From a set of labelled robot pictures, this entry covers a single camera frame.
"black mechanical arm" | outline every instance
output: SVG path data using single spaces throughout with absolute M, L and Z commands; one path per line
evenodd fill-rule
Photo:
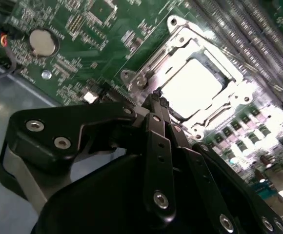
M 190 146 L 159 94 L 25 110 L 9 120 L 3 186 L 39 213 L 32 234 L 283 234 L 282 219 L 210 148 Z M 71 182 L 74 162 L 126 155 Z

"capacitor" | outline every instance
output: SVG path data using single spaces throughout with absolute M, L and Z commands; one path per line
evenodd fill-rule
M 264 155 L 260 156 L 260 161 L 265 165 L 266 168 L 270 168 L 273 165 L 271 161 Z
M 259 130 L 265 137 L 271 134 L 270 130 L 264 124 L 259 126 Z
M 218 145 L 222 149 L 227 149 L 229 147 L 229 143 L 226 140 L 224 140 L 224 137 L 222 137 L 220 133 L 217 133 L 214 138 L 216 143 L 218 143 Z
M 250 150 L 242 140 L 238 141 L 237 146 L 244 155 L 248 155 L 250 153 Z
M 246 115 L 241 118 L 242 122 L 244 122 L 250 129 L 255 129 L 256 124 Z
M 258 170 L 254 170 L 254 176 L 260 183 L 264 183 L 266 181 L 265 176 Z
M 257 135 L 255 135 L 255 133 L 250 133 L 248 137 L 254 145 L 258 145 L 258 142 L 260 142 L 260 139 L 257 137 Z
M 47 29 L 34 29 L 29 36 L 29 44 L 37 56 L 51 56 L 59 49 L 56 36 Z
M 212 150 L 214 150 L 214 152 L 215 152 L 216 154 L 218 154 L 218 155 L 221 155 L 221 154 L 222 154 L 222 150 L 221 150 L 219 147 L 217 147 L 213 142 L 210 142 L 208 145 L 210 146 L 210 148 L 211 148 Z
M 243 127 L 238 123 L 238 121 L 234 120 L 231 123 L 231 126 L 233 127 L 233 129 L 235 129 L 235 131 L 237 133 L 239 133 L 240 135 L 245 135 L 245 130 L 243 129 Z
M 238 158 L 234 155 L 234 153 L 231 150 L 227 151 L 225 155 L 227 156 L 231 164 L 236 164 L 238 162 Z
M 236 135 L 233 133 L 233 131 L 231 131 L 229 129 L 229 127 L 225 127 L 223 129 L 223 133 L 225 135 L 225 137 L 227 137 L 227 139 L 231 142 L 235 142 L 236 140 L 238 140 L 238 138 L 236 137 Z
M 262 113 L 257 109 L 256 106 L 252 106 L 250 113 L 253 114 L 253 116 L 259 121 L 259 122 L 265 122 L 266 118 Z

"screw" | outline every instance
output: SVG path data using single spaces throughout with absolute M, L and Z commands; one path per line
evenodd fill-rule
M 264 224 L 264 226 L 269 229 L 271 232 L 274 230 L 273 226 L 270 224 L 270 222 L 268 222 L 267 218 L 262 217 L 262 222 Z
M 44 129 L 44 124 L 38 120 L 27 121 L 25 126 L 31 132 L 40 132 Z
M 166 209 L 169 206 L 169 201 L 166 196 L 161 192 L 155 192 L 153 200 L 161 209 Z
M 54 144 L 57 148 L 66 150 L 71 146 L 71 142 L 65 137 L 58 137 L 54 140 Z
M 157 121 L 157 122 L 160 122 L 160 119 L 159 119 L 158 116 L 153 116 L 153 119 L 154 119 L 155 121 Z
M 138 87 L 144 87 L 147 83 L 147 79 L 145 77 L 137 77 L 137 86 Z
M 177 132 L 179 132 L 179 133 L 180 133 L 181 130 L 182 130 L 182 129 L 181 129 L 179 126 L 177 126 L 177 125 L 175 125 L 174 128 L 175 128 L 175 130 L 176 130 Z
M 225 215 L 221 214 L 220 215 L 220 223 L 221 225 L 225 228 L 225 230 L 229 233 L 233 233 L 234 232 L 234 226 L 231 223 L 231 221 L 229 220 L 229 218 L 227 218 Z
M 274 219 L 274 222 L 276 226 L 283 232 L 283 225 L 277 219 Z
M 201 148 L 202 148 L 204 151 L 209 151 L 209 148 L 208 148 L 206 145 L 201 145 Z
M 129 109 L 127 109 L 127 108 L 124 108 L 123 110 L 124 110 L 124 112 L 127 113 L 127 114 L 131 114 L 131 113 L 132 113 L 132 112 L 131 112 Z
M 52 77 L 52 73 L 48 70 L 44 70 L 41 76 L 43 79 L 50 79 Z

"cable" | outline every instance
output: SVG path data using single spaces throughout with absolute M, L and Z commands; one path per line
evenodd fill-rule
M 13 53 L 12 49 L 7 44 L 7 35 L 6 34 L 1 35 L 0 44 L 2 45 L 6 55 L 8 56 L 8 58 L 10 59 L 10 62 L 11 62 L 9 69 L 6 72 L 0 74 L 0 78 L 4 78 L 4 77 L 13 73 L 16 70 L 17 60 L 16 60 L 15 54 Z

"integrated circuit chip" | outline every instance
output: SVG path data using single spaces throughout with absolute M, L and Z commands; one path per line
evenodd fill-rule
M 105 24 L 117 7 L 110 0 L 93 0 L 90 12 L 99 24 Z

